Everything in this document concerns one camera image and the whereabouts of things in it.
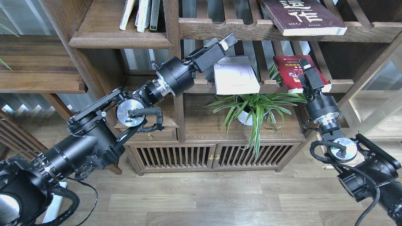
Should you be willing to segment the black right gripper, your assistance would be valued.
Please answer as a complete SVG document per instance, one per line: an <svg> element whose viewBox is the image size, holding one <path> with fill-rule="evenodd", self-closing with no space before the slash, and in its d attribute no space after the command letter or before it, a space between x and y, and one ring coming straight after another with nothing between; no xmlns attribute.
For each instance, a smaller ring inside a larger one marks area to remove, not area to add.
<svg viewBox="0 0 402 226"><path fill-rule="evenodd" d="M324 95L322 88L323 80L316 68L313 68L307 58L299 60L303 73L299 75L301 88L297 93L303 93L307 98L305 109L313 123L332 124L336 123L340 116L340 109L333 96Z"/></svg>

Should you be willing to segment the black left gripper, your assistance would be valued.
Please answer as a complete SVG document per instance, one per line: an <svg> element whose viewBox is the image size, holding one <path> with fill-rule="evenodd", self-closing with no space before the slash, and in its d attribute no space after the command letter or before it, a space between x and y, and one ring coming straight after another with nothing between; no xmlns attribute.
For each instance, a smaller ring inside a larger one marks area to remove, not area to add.
<svg viewBox="0 0 402 226"><path fill-rule="evenodd" d="M183 60L172 57L157 69L158 79L152 80L152 84L161 96L166 96L168 93L180 96L194 85L192 74L195 71L202 73L207 70L221 60L225 56L225 51L236 43L235 34L230 33L220 41L217 38L210 40Z"/></svg>

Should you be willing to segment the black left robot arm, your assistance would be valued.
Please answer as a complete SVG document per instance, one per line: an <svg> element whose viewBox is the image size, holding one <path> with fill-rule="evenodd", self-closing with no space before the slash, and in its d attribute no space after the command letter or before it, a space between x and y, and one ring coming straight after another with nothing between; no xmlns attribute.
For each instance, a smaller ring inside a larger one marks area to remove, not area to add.
<svg viewBox="0 0 402 226"><path fill-rule="evenodd" d="M72 173L79 183L96 167L104 169L122 156L136 133L163 130L163 113L154 104L168 94L180 96L194 85L192 74L204 72L237 43L231 33L211 40L185 59L172 57L158 66L158 78L134 92L117 88L68 121L70 135L31 161L16 156L1 162L1 225L35 225L55 196L72 204L46 226L58 226L79 207L79 197L59 183Z"/></svg>

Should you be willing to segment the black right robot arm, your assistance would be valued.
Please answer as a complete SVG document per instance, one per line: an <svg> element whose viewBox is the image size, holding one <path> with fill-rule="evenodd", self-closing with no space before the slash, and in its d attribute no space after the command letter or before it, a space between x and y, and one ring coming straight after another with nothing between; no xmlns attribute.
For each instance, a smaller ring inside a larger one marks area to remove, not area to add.
<svg viewBox="0 0 402 226"><path fill-rule="evenodd" d="M338 122L340 109L333 96L322 93L324 84L317 68L306 58L300 60L300 65L303 73L299 79L308 101L305 105L308 122L320 125L313 130L322 137L322 140L311 143L311 155L337 170L338 180L356 202L373 198L372 204L356 221L356 226L378 203L400 226L402 186L396 178L401 164L361 134L355 138L344 137Z"/></svg>

